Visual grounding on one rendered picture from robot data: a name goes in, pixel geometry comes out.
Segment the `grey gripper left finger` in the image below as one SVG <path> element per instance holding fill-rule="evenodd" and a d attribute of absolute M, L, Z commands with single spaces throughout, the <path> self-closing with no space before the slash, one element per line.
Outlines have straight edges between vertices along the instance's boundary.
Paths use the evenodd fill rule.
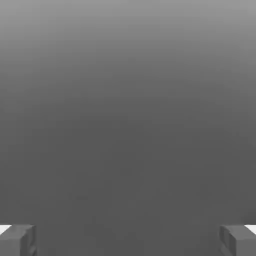
<path fill-rule="evenodd" d="M 37 227 L 0 224 L 0 256 L 38 256 Z"/>

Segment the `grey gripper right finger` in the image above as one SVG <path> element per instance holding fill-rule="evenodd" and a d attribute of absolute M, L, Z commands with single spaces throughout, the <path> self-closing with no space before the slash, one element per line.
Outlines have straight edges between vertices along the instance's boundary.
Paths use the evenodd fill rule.
<path fill-rule="evenodd" d="M 256 224 L 221 225 L 221 256 L 256 256 Z"/>

